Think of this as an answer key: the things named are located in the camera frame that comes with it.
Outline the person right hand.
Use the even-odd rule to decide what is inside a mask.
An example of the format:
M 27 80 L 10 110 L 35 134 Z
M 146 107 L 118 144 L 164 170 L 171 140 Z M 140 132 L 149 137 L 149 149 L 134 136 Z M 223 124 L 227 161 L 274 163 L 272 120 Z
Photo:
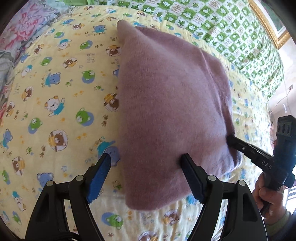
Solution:
M 258 177 L 252 195 L 259 210 L 263 209 L 263 201 L 270 204 L 269 209 L 263 215 L 265 224 L 273 225 L 285 215 L 286 209 L 283 205 L 283 190 L 275 191 L 266 188 L 264 186 L 264 173 L 261 173 Z

